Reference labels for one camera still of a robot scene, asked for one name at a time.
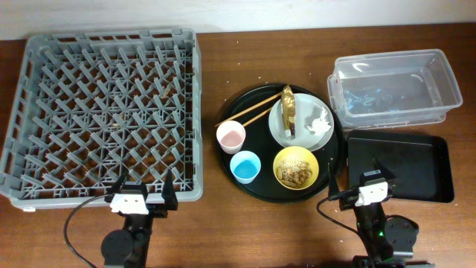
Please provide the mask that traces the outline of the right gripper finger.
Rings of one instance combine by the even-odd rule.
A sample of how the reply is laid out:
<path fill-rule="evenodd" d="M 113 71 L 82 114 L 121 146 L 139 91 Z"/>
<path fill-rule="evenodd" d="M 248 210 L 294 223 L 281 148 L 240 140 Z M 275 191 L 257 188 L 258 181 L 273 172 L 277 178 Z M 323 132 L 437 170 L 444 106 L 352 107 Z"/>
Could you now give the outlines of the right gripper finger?
<path fill-rule="evenodd" d="M 329 191 L 328 191 L 328 200 L 333 201 L 338 199 L 338 195 L 340 194 L 340 190 L 338 187 L 338 183 L 336 182 L 334 173 L 332 172 L 331 164 L 327 165 L 328 172 L 329 172 Z"/>
<path fill-rule="evenodd" d="M 388 170 L 375 156 L 372 158 L 372 163 L 374 169 L 379 170 L 381 175 L 386 180 L 392 180 L 396 178 L 395 175 L 390 170 Z"/>

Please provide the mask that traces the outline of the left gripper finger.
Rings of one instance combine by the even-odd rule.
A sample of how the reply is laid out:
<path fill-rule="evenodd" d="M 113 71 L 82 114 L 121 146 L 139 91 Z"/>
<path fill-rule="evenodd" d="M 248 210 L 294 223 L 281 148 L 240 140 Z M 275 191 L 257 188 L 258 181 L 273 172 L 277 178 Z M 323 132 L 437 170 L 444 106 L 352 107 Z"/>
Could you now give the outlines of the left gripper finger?
<path fill-rule="evenodd" d="M 178 209 L 179 203 L 173 186 L 173 173 L 171 170 L 167 171 L 161 196 L 168 211 L 176 211 Z"/>
<path fill-rule="evenodd" d="M 114 195 L 120 192 L 120 189 L 124 182 L 126 181 L 127 177 L 129 175 L 129 171 L 125 170 L 118 180 L 111 186 L 111 188 L 108 189 L 108 194 L 109 195 Z"/>

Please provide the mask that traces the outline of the yellow bowl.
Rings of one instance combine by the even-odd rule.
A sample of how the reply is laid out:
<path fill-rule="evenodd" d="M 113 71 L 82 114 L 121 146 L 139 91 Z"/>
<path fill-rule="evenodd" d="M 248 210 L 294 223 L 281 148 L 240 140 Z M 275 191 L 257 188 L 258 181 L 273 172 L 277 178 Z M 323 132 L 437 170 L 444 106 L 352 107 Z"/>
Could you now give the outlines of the yellow bowl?
<path fill-rule="evenodd" d="M 280 182 L 277 179 L 277 176 L 275 174 L 275 169 L 278 165 L 279 162 L 281 162 L 283 159 L 299 159 L 303 160 L 305 162 L 309 163 L 309 166 L 312 170 L 312 176 L 311 178 L 306 182 L 306 184 L 302 188 L 290 188 L 285 186 L 282 182 Z M 288 188 L 293 191 L 300 191 L 309 188 L 312 184 L 314 184 L 317 181 L 318 175 L 319 175 L 319 164 L 317 158 L 307 149 L 304 147 L 298 147 L 298 146 L 291 146 L 291 147 L 286 147 L 282 149 L 274 158 L 273 162 L 273 171 L 274 171 L 274 176 L 276 180 L 285 188 Z"/>

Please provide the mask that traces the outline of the food scraps of nuts and rice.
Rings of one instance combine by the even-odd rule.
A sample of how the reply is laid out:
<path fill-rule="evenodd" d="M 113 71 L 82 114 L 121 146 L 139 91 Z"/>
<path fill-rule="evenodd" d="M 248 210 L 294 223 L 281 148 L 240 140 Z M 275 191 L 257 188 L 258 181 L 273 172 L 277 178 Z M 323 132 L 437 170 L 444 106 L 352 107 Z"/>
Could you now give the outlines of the food scraps of nuts and rice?
<path fill-rule="evenodd" d="M 278 163 L 277 179 L 290 188 L 302 188 L 312 176 L 308 162 L 299 159 L 283 159 Z"/>

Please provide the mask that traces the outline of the white tissue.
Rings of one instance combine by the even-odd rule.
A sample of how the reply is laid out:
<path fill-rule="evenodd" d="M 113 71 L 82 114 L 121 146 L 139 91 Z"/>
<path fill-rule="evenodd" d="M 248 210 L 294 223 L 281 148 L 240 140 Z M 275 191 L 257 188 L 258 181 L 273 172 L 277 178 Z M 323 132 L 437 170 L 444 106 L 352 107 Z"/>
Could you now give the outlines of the white tissue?
<path fill-rule="evenodd" d="M 328 112 L 322 109 L 319 118 L 314 119 L 306 128 L 314 135 L 325 134 L 331 128 L 330 122 L 327 120 L 327 115 Z"/>

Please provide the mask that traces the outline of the blue plastic cup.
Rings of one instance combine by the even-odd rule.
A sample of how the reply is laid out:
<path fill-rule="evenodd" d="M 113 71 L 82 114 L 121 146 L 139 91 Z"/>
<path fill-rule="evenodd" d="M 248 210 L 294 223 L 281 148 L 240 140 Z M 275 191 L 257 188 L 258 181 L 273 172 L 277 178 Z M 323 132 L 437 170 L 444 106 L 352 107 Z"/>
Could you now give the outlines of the blue plastic cup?
<path fill-rule="evenodd" d="M 236 153 L 230 161 L 233 177 L 241 184 L 251 183 L 261 170 L 261 161 L 256 153 L 244 150 Z"/>

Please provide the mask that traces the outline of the grey round plate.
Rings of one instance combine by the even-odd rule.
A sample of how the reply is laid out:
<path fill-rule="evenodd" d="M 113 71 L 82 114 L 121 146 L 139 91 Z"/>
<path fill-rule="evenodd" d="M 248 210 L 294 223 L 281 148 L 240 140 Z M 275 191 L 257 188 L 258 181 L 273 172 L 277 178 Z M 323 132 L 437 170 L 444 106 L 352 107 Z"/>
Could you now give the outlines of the grey round plate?
<path fill-rule="evenodd" d="M 319 98 L 304 94 L 294 93 L 295 96 L 295 138 L 287 140 L 283 128 L 282 104 L 281 100 L 273 105 L 268 118 L 268 126 L 274 140 L 283 147 L 299 146 L 309 151 L 321 149 L 331 138 L 334 130 L 334 118 L 329 107 Z M 306 127 L 312 121 L 319 118 L 321 110 L 328 112 L 327 120 L 330 122 L 331 128 L 323 135 L 314 135 Z"/>

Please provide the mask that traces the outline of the pink plastic cup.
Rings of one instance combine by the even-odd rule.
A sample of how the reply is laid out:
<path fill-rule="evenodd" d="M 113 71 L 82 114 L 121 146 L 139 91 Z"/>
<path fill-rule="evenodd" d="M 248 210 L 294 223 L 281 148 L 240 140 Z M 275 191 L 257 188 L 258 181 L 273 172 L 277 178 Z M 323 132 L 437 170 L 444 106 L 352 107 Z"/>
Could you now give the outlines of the pink plastic cup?
<path fill-rule="evenodd" d="M 238 121 L 225 121 L 216 130 L 216 139 L 227 154 L 238 153 L 244 143 L 246 132 Z"/>

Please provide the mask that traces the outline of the gold foil wrapper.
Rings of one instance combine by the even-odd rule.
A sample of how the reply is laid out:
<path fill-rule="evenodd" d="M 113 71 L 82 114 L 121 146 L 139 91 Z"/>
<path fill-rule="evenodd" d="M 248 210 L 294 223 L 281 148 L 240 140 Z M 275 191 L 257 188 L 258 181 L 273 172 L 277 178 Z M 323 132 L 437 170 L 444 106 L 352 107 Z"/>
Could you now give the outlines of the gold foil wrapper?
<path fill-rule="evenodd" d="M 290 85 L 283 88 L 281 94 L 283 128 L 287 140 L 295 138 L 295 96 Z"/>

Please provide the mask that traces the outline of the wooden chopstick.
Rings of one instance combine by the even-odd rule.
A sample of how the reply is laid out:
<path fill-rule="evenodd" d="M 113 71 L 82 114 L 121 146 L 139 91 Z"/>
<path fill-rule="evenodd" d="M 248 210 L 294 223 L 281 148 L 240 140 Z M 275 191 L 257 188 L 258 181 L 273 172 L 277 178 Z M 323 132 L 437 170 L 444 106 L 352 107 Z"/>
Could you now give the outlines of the wooden chopstick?
<path fill-rule="evenodd" d="M 247 108 L 247 109 L 245 109 L 245 110 L 243 110 L 243 111 L 241 111 L 241 112 L 239 112 L 239 113 L 237 113 L 237 114 L 235 114 L 235 115 L 232 115 L 230 118 L 227 118 L 227 119 L 225 119 L 225 120 L 222 121 L 222 122 L 219 122 L 218 124 L 215 125 L 215 127 L 218 127 L 219 125 L 223 124 L 223 123 L 226 122 L 226 121 L 231 121 L 231 120 L 233 120 L 233 119 L 235 119 L 235 118 L 238 118 L 238 117 L 240 117 L 241 115 L 244 115 L 245 113 L 250 112 L 251 110 L 256 109 L 257 107 L 260 107 L 260 106 L 262 106 L 262 105 L 264 105 L 264 104 L 266 104 L 266 103 L 268 103 L 268 102 L 274 100 L 275 98 L 280 97 L 281 94 L 282 94 L 282 93 L 277 93 L 277 94 L 275 94 L 275 95 L 272 95 L 272 96 L 269 97 L 269 98 L 266 98 L 265 100 L 260 101 L 259 103 L 254 104 L 253 106 L 251 106 L 251 107 L 249 107 L 249 108 Z"/>
<path fill-rule="evenodd" d="M 268 108 L 267 110 L 261 112 L 260 114 L 254 116 L 253 118 L 251 118 L 250 120 L 246 121 L 243 126 L 244 127 L 247 127 L 249 124 L 252 124 L 254 123 L 255 121 L 257 121 L 258 119 L 262 118 L 263 116 L 267 115 L 270 111 L 272 110 L 272 107 Z"/>

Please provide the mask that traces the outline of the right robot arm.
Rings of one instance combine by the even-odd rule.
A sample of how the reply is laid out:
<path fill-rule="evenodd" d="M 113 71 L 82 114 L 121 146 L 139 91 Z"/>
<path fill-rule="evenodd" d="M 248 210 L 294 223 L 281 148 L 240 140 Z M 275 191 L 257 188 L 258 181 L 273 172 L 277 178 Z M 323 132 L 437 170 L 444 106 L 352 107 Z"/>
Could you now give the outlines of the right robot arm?
<path fill-rule="evenodd" d="M 360 183 L 340 191 L 335 177 L 329 177 L 328 197 L 318 202 L 318 213 L 332 223 L 358 235 L 366 249 L 356 255 L 353 267 L 435 267 L 427 261 L 412 261 L 419 225 L 402 215 L 386 214 L 382 203 L 393 196 L 396 177 L 374 156 L 373 169 L 360 175 Z M 356 216 L 353 229 L 326 215 L 325 202 L 337 201 L 341 211 L 352 210 Z"/>

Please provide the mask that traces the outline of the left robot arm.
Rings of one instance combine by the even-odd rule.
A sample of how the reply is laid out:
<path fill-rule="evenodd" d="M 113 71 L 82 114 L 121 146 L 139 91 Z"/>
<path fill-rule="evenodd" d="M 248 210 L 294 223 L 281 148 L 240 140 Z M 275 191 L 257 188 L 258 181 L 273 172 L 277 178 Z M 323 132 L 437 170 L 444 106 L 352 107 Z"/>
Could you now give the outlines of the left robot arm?
<path fill-rule="evenodd" d="M 143 182 L 129 182 L 126 171 L 106 190 L 105 201 L 113 213 L 124 218 L 122 229 L 117 229 L 103 239 L 101 254 L 105 267 L 145 267 L 152 224 L 155 218 L 166 218 L 169 211 L 178 209 L 173 189 L 173 173 L 166 175 L 160 204 L 147 204 L 148 191 Z"/>

